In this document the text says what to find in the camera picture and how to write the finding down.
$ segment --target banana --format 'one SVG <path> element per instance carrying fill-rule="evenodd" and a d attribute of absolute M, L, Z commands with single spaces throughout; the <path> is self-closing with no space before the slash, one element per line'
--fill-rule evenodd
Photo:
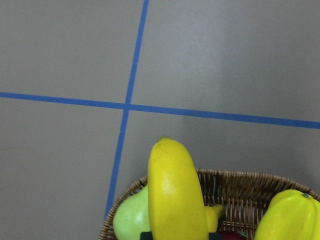
<path fill-rule="evenodd" d="M 216 233 L 218 229 L 219 219 L 226 214 L 226 209 L 221 204 L 214 206 L 205 206 L 206 222 L 209 233 Z"/>
<path fill-rule="evenodd" d="M 170 137 L 161 137 L 151 150 L 147 176 L 153 239 L 208 240 L 201 186 L 187 149 Z"/>

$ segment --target yellow fruit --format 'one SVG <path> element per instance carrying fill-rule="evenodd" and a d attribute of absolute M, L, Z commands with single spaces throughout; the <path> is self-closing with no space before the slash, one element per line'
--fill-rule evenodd
<path fill-rule="evenodd" d="M 178 141 L 162 137 L 148 163 L 148 211 L 154 240 L 208 240 L 203 195 L 193 160 Z"/>
<path fill-rule="evenodd" d="M 320 240 L 320 202 L 298 190 L 275 195 L 254 240 Z"/>
<path fill-rule="evenodd" d="M 209 233 L 216 233 L 219 219 L 226 213 L 225 207 L 221 204 L 205 206 L 206 223 Z"/>

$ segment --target woven basket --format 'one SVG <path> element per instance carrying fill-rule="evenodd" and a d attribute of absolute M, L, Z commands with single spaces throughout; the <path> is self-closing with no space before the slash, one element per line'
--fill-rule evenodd
<path fill-rule="evenodd" d="M 197 173 L 204 204 L 225 206 L 226 215 L 219 230 L 245 232 L 248 240 L 254 239 L 257 225 L 276 193 L 296 189 L 320 201 L 320 195 L 310 188 L 273 174 L 212 169 L 197 169 Z M 138 179 L 118 197 L 104 221 L 99 240 L 117 239 L 113 229 L 113 217 L 117 208 L 126 198 L 139 192 L 147 181 L 146 176 Z"/>

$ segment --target green pear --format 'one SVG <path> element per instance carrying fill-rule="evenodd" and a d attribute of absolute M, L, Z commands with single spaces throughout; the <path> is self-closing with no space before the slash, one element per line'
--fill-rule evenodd
<path fill-rule="evenodd" d="M 117 208 L 113 230 L 118 240 L 139 240 L 141 232 L 149 232 L 148 186 L 128 197 Z"/>

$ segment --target blue tape line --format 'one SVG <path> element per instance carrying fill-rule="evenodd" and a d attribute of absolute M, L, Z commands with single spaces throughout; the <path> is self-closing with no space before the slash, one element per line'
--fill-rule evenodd
<path fill-rule="evenodd" d="M 106 219 L 107 214 L 108 214 L 110 208 L 112 207 L 113 202 L 114 202 L 114 198 L 115 198 L 121 155 L 122 155 L 122 151 L 123 151 L 123 147 L 124 147 L 125 135 L 126 135 L 127 124 L 128 124 L 128 117 L 129 117 L 129 110 L 128 109 L 123 110 L 121 126 L 120 126 L 120 133 L 119 133 L 119 137 L 118 137 L 118 143 L 116 146 L 112 174 L 111 174 L 111 179 L 110 179 L 109 192 L 108 192 L 108 197 L 107 197 L 106 207 L 105 207 L 105 212 L 104 212 L 104 219 Z"/>
<path fill-rule="evenodd" d="M 128 83 L 128 88 L 127 88 L 126 97 L 125 97 L 126 104 L 131 103 L 132 95 L 134 92 L 134 85 L 135 85 L 136 73 L 137 73 L 137 68 L 138 68 L 141 44 L 142 44 L 142 39 L 143 39 L 143 35 L 144 35 L 145 22 L 146 22 L 147 12 L 148 12 L 148 4 L 149 4 L 149 0 L 144 0 L 143 6 L 142 6 L 141 17 L 140 17 L 139 29 L 138 29 L 138 33 L 136 36 L 134 54 L 133 54 L 132 65 L 131 65 L 131 72 L 130 72 L 130 77 L 129 77 L 129 83 Z"/>
<path fill-rule="evenodd" d="M 124 105 L 125 105 L 124 103 L 118 103 L 118 102 L 94 101 L 94 100 L 74 99 L 74 98 L 66 98 L 66 97 L 55 97 L 55 96 L 41 96 L 41 95 L 31 95 L 31 94 L 3 92 L 3 91 L 0 91 L 0 98 L 22 99 L 22 100 L 50 102 L 50 103 L 59 103 L 59 104 L 72 104 L 72 105 L 91 106 L 91 107 L 100 107 L 100 108 L 109 108 L 109 109 L 124 109 Z"/>
<path fill-rule="evenodd" d="M 200 111 L 200 110 L 137 105 L 137 104 L 131 104 L 129 106 L 129 109 L 131 111 L 151 112 L 151 113 L 159 113 L 159 114 L 172 114 L 172 115 L 231 120 L 231 121 L 248 122 L 248 123 L 320 129 L 320 122 L 317 122 L 317 121 L 305 121 L 305 120 L 295 120 L 295 119 L 287 119 L 287 118 L 254 116 L 254 115 L 212 112 L 212 111 Z"/>
<path fill-rule="evenodd" d="M 121 162 L 121 154 L 122 154 L 122 150 L 123 150 L 123 145 L 124 145 L 125 136 L 126 136 L 126 129 L 127 129 L 127 124 L 128 124 L 128 118 L 129 118 L 129 106 L 131 104 L 131 99 L 132 99 L 132 95 L 134 92 L 134 85 L 135 85 L 135 80 L 136 80 L 136 74 L 137 74 L 141 44 L 142 44 L 142 39 L 143 39 L 143 34 L 144 34 L 145 22 L 146 22 L 146 18 L 147 18 L 148 5 L 149 5 L 149 0 L 144 0 L 143 6 L 142 6 L 142 11 L 141 11 L 141 16 L 140 16 L 138 33 L 137 33 L 137 37 L 136 37 L 136 41 L 135 41 L 135 48 L 134 48 L 134 54 L 133 54 L 133 59 L 132 59 L 130 77 L 129 77 L 128 87 L 127 87 L 127 91 L 126 91 L 126 96 L 125 96 L 125 105 L 124 105 L 124 109 L 123 109 L 120 134 L 119 134 L 118 143 L 117 143 L 117 147 L 116 147 L 116 153 L 114 156 L 111 181 L 110 181 L 110 185 L 109 185 L 109 192 L 108 192 L 108 197 L 107 197 L 106 207 L 105 207 L 105 212 L 104 212 L 104 219 L 106 219 L 106 216 L 107 216 L 110 208 L 112 207 L 113 202 L 114 202 L 114 198 L 115 198 L 115 191 L 116 191 L 116 185 L 117 185 L 117 180 L 118 180 L 119 166 L 120 166 L 120 162 Z"/>

